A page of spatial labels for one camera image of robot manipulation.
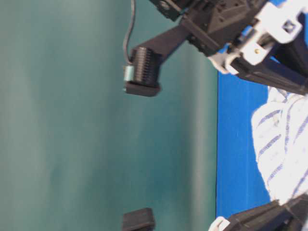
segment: blue surface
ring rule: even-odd
[[[270,201],[257,169],[250,122],[266,99],[266,86],[219,74],[217,216]]]

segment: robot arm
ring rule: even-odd
[[[181,20],[133,49],[125,69],[127,93],[155,96],[160,91],[160,66],[186,40],[224,74],[308,93],[304,39],[308,1],[288,0],[279,7],[268,0],[150,1],[165,17]],[[226,51],[219,53],[226,45]]]
[[[228,219],[218,217],[209,231],[301,231],[308,214],[308,195],[290,200],[284,205],[273,201]],[[155,220],[150,208],[124,214],[122,231],[153,231]]]

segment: towel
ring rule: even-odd
[[[252,132],[265,187],[282,205],[308,192],[308,95],[272,87],[268,92],[252,116]]]

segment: wire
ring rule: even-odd
[[[126,59],[126,62],[129,65],[133,64],[132,61],[131,61],[131,58],[129,57],[129,54],[128,54],[128,43],[129,43],[129,40],[130,40],[131,33],[134,29],[135,18],[136,18],[136,0],[131,0],[131,19],[130,19],[128,31],[127,31],[125,38],[124,38],[124,41],[123,41],[124,58]]]

